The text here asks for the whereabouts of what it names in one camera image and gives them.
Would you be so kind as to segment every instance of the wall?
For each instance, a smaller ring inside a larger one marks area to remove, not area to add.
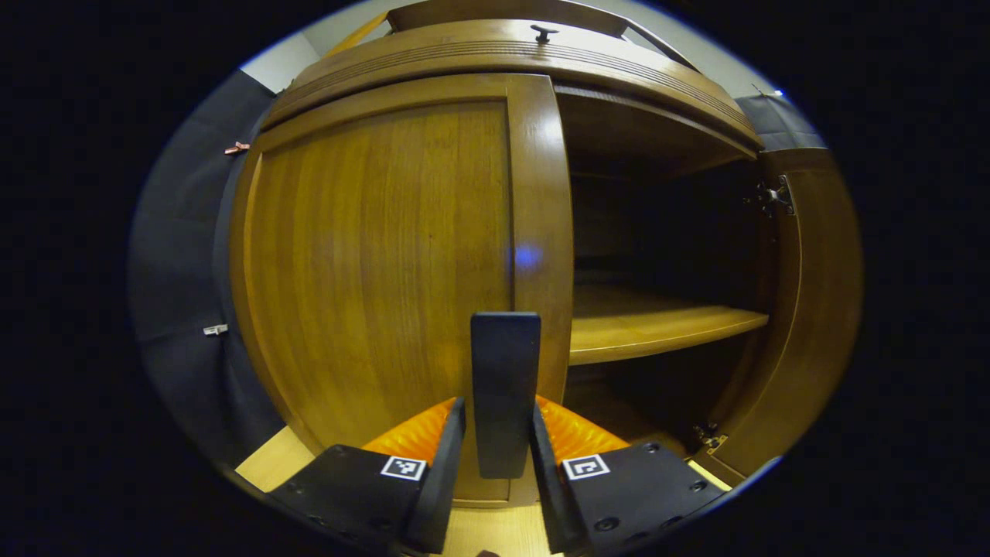
[[[306,37],[302,33],[296,33],[255,56],[241,66],[241,70],[277,93],[288,87],[300,71],[318,59],[320,57]]]

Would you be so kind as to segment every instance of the wooden panel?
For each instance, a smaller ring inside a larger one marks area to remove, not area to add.
[[[240,463],[235,472],[268,493],[287,482],[314,459],[316,456],[286,425]]]
[[[667,55],[670,59],[675,60],[676,62],[678,62],[680,64],[686,65],[687,67],[690,67],[691,69],[693,69],[695,71],[701,71],[700,69],[698,69],[698,67],[696,65],[694,65],[693,63],[691,63],[691,60],[689,60],[686,57],[684,57],[684,55],[678,49],[675,49],[674,47],[672,47],[667,41],[665,41],[665,40],[661,39],[660,37],[654,35],[648,29],[644,28],[643,26],[641,26],[640,24],[636,23],[635,21],[626,20],[626,23],[629,26],[629,29],[631,31],[633,31],[634,33],[636,33],[640,37],[643,37],[646,40],[647,43],[650,43],[651,45],[653,45],[654,47],[656,47],[657,50],[659,50],[662,53],[664,53],[665,55]]]
[[[430,0],[391,11],[396,31],[465,20],[529,19],[572,25],[621,37],[627,22],[613,13],[561,0]]]
[[[574,288],[570,365],[658,354],[742,334],[767,315],[609,284]]]
[[[709,454],[707,450],[699,451],[691,458],[699,465],[704,466],[705,470],[708,470],[716,478],[733,488],[745,480],[745,476],[740,474],[738,470],[719,460],[719,457]]]
[[[670,111],[583,87],[555,84],[553,90],[572,158],[635,161],[649,168],[653,183],[756,160],[754,150]]]
[[[330,49],[328,53],[323,55],[323,58],[328,58],[337,53],[342,53],[351,47],[357,46],[361,42],[361,39],[367,37],[369,33],[374,31],[379,25],[385,22],[385,18],[388,17],[388,12],[382,12],[375,16],[373,19],[365,23],[364,25],[358,27],[353,33],[344,37],[343,41],[340,41],[335,47]]]
[[[760,218],[756,228],[756,236],[759,238],[758,252],[755,259],[755,266],[761,270],[758,274],[756,285],[756,307],[772,308],[774,313],[783,312],[784,315],[791,315],[794,308],[790,302],[781,302],[777,296],[777,287],[781,279],[785,282],[792,280],[790,271],[782,272],[779,267],[780,246],[777,239],[776,219]],[[767,339],[772,335],[779,335],[777,329],[781,323],[788,323],[789,318],[781,318],[771,314],[767,321],[767,326],[762,327],[752,334],[747,335],[746,344],[732,373],[729,383],[719,395],[719,400],[712,408],[707,421],[709,423],[725,423],[726,418],[732,413],[743,389],[749,382],[753,367],[764,352]]]
[[[526,100],[510,99],[516,311],[542,320],[537,394],[563,399],[570,348],[574,235],[567,155],[551,87],[530,81]],[[537,107],[552,107],[540,110]],[[516,164],[525,152],[525,164]]]
[[[255,143],[239,184],[232,280],[255,369],[287,423],[318,454],[361,446],[464,395],[455,496],[509,503],[508,481],[477,472],[468,325],[475,311],[539,311],[539,389],[560,398],[571,250],[549,79],[397,84],[321,107]],[[529,204],[544,201],[562,205],[565,218],[551,210],[537,222]],[[548,255],[521,270],[514,242]],[[556,296],[545,295],[558,284]]]
[[[776,213],[780,280],[766,348],[720,428],[729,439],[714,452],[743,476],[786,452],[821,413],[842,379],[862,303],[855,211],[831,153],[761,157],[770,183],[787,175],[797,214]]]
[[[709,472],[706,468],[701,466],[696,460],[693,459],[688,460],[687,465],[690,466],[698,474],[704,476],[706,480],[708,480],[712,484],[715,484],[715,486],[718,487],[720,490],[727,492],[733,488],[729,484],[726,484],[722,480],[719,480],[718,476]]]
[[[236,472],[268,493],[313,462],[313,459],[313,454],[295,436],[292,429],[285,427],[247,457]],[[496,509],[452,509],[443,554],[474,557],[482,550],[506,557],[549,556],[540,506],[528,504]]]
[[[736,101],[670,58],[605,35],[557,25],[540,45],[533,20],[479,20],[413,29],[318,61],[275,101],[267,130],[305,110],[384,83],[443,73],[523,71],[626,91],[686,116],[750,150],[762,142]]]
[[[446,527],[443,555],[475,557],[490,551],[500,557],[549,557],[544,515],[538,504],[514,508],[455,508]]]

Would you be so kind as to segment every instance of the wooden floor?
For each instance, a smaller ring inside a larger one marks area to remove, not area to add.
[[[450,511],[444,555],[475,557],[491,551],[499,557],[547,557],[544,516],[538,504],[512,508],[458,508]]]

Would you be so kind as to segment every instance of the open cabinet door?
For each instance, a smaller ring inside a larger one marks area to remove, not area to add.
[[[759,154],[776,223],[779,272],[765,344],[731,410],[721,444],[695,456],[730,485],[783,455],[811,427],[848,364],[859,327],[863,263],[855,210],[827,149]]]
[[[248,154],[231,283],[256,372],[314,454],[465,396],[455,503],[532,503],[478,474],[470,318],[535,311],[538,393],[560,401],[571,317],[567,161],[550,80],[451,75],[343,98]]]

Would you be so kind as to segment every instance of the screw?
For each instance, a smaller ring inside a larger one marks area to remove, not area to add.
[[[615,516],[609,516],[608,518],[602,518],[595,523],[595,529],[599,532],[607,532],[609,530],[615,529],[619,525],[619,520]]]

